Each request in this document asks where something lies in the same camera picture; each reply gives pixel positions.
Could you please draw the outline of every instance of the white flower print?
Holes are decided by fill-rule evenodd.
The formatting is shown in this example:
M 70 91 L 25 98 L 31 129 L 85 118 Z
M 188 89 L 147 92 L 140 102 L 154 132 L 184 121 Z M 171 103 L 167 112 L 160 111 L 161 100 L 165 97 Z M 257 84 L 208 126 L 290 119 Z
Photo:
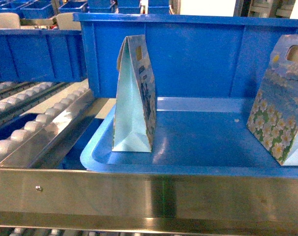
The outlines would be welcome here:
M 268 122 L 272 125 L 275 126 L 277 122 L 277 116 L 271 115 L 268 117 Z
M 278 138 L 279 136 L 279 128 L 277 126 L 275 126 L 272 131 L 271 131 L 271 135 L 274 139 Z
M 263 92 L 261 90 L 258 90 L 256 97 L 261 100 L 263 96 Z
M 296 125 L 296 120 L 294 116 L 291 116 L 287 121 L 287 126 L 293 129 Z
M 292 137 L 291 137 L 291 130 L 286 130 L 286 131 L 283 131 L 283 135 L 281 135 L 281 144 L 283 145 L 283 147 L 287 147 L 290 145 L 290 142 L 292 140 Z
M 272 137 L 265 136 L 263 138 L 263 145 L 268 151 L 270 150 L 270 148 L 272 146 L 272 141 L 273 141 Z
M 257 130 L 261 130 L 265 124 L 263 116 L 258 116 L 255 120 L 255 127 Z
M 275 146 L 271 149 L 272 155 L 279 159 L 283 154 L 283 146 L 280 143 L 276 143 Z
M 285 123 L 284 119 L 280 119 L 277 122 L 277 127 L 279 128 L 279 130 L 283 130 L 285 126 L 286 126 L 286 123 Z
M 261 101 L 261 105 L 260 105 L 260 109 L 262 112 L 264 112 L 267 109 L 267 101 L 266 100 L 262 100 Z
M 255 114 L 257 113 L 259 110 L 259 103 L 258 102 L 254 102 L 253 104 L 253 108 L 252 108 L 252 112 Z
M 263 126 L 263 136 L 270 136 L 271 133 L 271 125 L 269 123 L 265 123 Z
M 274 105 L 267 106 L 267 114 L 269 116 L 273 116 L 274 113 L 275 113 L 275 106 Z
M 257 138 L 258 140 L 260 140 L 260 138 L 261 138 L 261 135 L 258 134 L 258 133 L 254 133 L 254 136 L 255 136 L 255 138 Z

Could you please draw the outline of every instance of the carry handle cutout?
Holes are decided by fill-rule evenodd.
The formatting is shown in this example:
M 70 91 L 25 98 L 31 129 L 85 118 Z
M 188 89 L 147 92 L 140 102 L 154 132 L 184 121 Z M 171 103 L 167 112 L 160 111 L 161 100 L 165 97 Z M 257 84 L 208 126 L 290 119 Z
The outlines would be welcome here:
M 294 62 L 298 62 L 298 45 L 293 45 L 289 48 L 286 59 Z

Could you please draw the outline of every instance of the metal frame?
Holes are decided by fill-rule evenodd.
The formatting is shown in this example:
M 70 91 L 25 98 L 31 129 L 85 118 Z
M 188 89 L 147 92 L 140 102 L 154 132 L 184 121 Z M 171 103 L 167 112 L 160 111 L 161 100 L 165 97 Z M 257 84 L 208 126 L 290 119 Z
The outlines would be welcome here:
M 298 234 L 298 179 L 0 168 L 0 226 Z

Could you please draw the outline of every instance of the small blue bin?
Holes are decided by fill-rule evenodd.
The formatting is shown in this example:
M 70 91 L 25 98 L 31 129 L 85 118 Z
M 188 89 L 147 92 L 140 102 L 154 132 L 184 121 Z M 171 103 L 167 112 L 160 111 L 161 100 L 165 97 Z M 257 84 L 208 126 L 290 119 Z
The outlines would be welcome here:
M 149 6 L 148 14 L 170 14 L 168 6 Z
M 121 14 L 140 14 L 140 7 L 119 7 Z
M 90 7 L 88 6 L 90 13 L 112 13 L 109 7 Z
M 93 8 L 110 8 L 109 0 L 88 0 L 88 5 Z
M 45 1 L 32 2 L 21 10 L 26 19 L 48 19 L 54 16 L 52 4 Z
M 2 4 L 0 5 L 0 13 L 4 13 L 4 12 L 16 13 L 19 15 L 20 18 L 24 18 L 21 8 L 26 6 L 27 4 L 28 4 L 27 2 L 23 3 L 20 1 L 13 1 L 10 3 Z
M 68 1 L 59 7 L 60 13 L 66 12 L 87 12 L 88 3 L 86 1 Z
M 80 30 L 0 29 L 0 81 L 79 82 L 86 78 Z
M 139 0 L 119 0 L 120 7 L 139 7 Z
M 151 6 L 169 6 L 169 0 L 149 0 L 149 7 Z

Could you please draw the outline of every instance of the paper bag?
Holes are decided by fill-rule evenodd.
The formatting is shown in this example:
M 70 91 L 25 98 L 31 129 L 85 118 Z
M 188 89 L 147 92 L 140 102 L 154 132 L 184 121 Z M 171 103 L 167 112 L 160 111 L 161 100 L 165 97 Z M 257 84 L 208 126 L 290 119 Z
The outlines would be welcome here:
M 298 166 L 298 35 L 274 47 L 247 126 L 279 164 Z
M 125 38 L 118 70 L 112 151 L 151 152 L 156 122 L 155 81 L 144 35 Z

